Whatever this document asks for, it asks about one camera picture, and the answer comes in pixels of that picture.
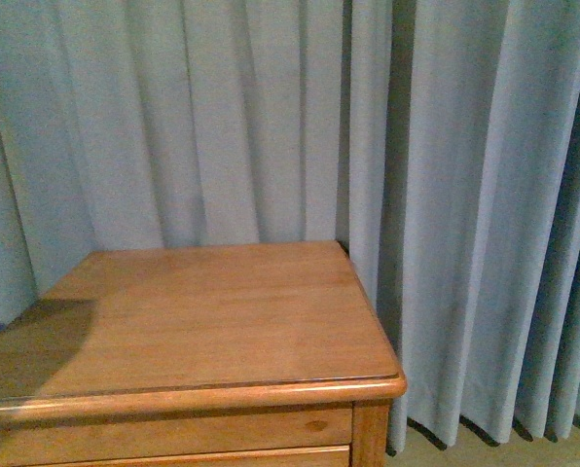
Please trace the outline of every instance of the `drawer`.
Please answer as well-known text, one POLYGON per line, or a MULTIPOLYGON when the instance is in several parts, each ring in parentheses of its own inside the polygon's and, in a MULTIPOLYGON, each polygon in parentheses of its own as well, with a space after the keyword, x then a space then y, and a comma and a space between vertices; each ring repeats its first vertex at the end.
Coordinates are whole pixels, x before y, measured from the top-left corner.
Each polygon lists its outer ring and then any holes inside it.
POLYGON ((348 445, 350 438, 350 404, 23 423, 0 425, 0 466, 348 445))
POLYGON ((348 462, 348 446, 333 446, 77 462, 51 467, 348 467, 348 462))

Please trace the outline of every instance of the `rounded wooden edge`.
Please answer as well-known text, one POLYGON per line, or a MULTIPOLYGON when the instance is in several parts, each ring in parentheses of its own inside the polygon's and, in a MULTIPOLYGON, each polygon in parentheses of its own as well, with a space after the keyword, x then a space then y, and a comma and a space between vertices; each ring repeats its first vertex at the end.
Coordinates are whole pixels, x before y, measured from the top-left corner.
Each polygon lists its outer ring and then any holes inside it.
POLYGON ((407 381, 400 374, 335 382, 9 399, 0 401, 0 423, 393 399, 406 389, 407 381))
POLYGON ((144 457, 141 459, 112 459, 112 460, 95 460, 71 462, 64 464, 50 464, 53 467, 111 467, 111 466, 132 466, 132 465, 183 465, 182 463, 196 462, 218 462, 228 460, 249 460, 262 458, 276 458, 294 455, 311 455, 311 454, 350 454, 350 446, 324 446, 314 448, 289 448, 289 449, 259 449, 259 450, 242 450, 234 452, 214 452, 207 454, 185 454, 169 455, 161 457, 144 457))

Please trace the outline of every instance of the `wooden surface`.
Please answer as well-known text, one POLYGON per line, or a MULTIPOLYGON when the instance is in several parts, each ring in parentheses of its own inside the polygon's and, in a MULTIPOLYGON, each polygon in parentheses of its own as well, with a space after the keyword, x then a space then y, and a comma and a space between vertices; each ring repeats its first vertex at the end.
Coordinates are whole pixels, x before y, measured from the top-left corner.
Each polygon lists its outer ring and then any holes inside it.
POLYGON ((304 382, 271 386, 163 390, 79 397, 0 400, 0 423, 73 417, 176 413, 382 399, 405 392, 404 378, 304 382))
POLYGON ((352 466, 382 467, 391 401, 362 401, 352 410, 352 466))
POLYGON ((351 406, 0 425, 0 466, 348 445, 351 406))
POLYGON ((73 416, 81 398, 100 407, 116 396, 124 413, 153 410, 159 391, 187 410, 212 389, 266 405, 285 384, 329 394, 356 384, 359 399, 405 390, 336 242, 92 253, 0 334, 3 413, 73 416))
POLYGON ((348 446, 179 455, 52 467, 348 467, 348 446))

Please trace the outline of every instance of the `wooden furniture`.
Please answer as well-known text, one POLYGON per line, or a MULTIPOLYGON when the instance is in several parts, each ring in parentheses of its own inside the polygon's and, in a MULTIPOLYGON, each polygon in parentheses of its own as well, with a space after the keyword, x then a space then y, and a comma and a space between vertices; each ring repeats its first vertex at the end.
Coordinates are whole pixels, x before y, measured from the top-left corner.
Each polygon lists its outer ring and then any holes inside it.
POLYGON ((96 252, 0 334, 0 466, 382 466, 405 388, 336 242, 96 252))

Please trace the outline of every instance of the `wooden nightstand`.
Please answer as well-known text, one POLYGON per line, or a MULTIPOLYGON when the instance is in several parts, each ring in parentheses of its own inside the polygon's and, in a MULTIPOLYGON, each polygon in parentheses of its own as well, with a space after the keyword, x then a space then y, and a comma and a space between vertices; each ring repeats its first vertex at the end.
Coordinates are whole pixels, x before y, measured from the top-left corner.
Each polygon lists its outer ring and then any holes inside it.
POLYGON ((0 466, 382 466, 405 388, 336 242, 97 252, 0 334, 0 466))

